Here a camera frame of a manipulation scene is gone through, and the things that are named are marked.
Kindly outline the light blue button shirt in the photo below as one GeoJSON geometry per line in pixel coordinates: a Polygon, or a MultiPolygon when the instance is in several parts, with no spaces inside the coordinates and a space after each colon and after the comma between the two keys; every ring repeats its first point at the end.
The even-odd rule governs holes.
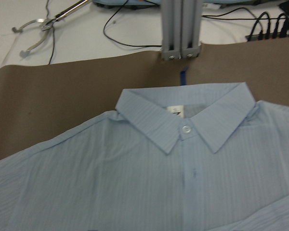
{"type": "Polygon", "coordinates": [[[289,231],[289,107],[245,83],[125,89],[0,160],[0,231],[289,231]]]}

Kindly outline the metal reacher grabber tool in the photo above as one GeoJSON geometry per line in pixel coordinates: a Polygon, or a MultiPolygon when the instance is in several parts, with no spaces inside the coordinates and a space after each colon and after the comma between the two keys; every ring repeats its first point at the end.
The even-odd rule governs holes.
{"type": "Polygon", "coordinates": [[[30,46],[29,48],[27,48],[24,51],[20,51],[20,57],[25,58],[27,56],[30,55],[30,53],[37,48],[39,45],[41,45],[47,38],[48,34],[50,33],[51,29],[54,29],[54,23],[62,21],[63,19],[65,19],[66,17],[70,16],[72,13],[76,12],[77,10],[79,10],[80,8],[88,5],[92,3],[91,0],[79,0],[76,3],[74,3],[73,5],[67,7],[66,9],[64,9],[63,11],[59,12],[58,14],[56,14],[53,18],[48,18],[46,17],[45,19],[41,18],[41,19],[34,19],[31,20],[25,24],[23,24],[20,27],[13,27],[12,31],[14,33],[23,33],[24,29],[26,27],[28,27],[31,24],[34,23],[39,23],[39,27],[40,30],[42,32],[42,37],[41,39],[33,44],[32,46],[30,46]]]}

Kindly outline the aluminium frame post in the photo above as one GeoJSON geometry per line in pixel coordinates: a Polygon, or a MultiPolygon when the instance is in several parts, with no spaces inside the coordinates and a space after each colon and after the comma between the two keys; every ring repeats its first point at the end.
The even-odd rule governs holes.
{"type": "Polygon", "coordinates": [[[162,58],[194,58],[200,53],[201,0],[162,0],[162,58]]]}

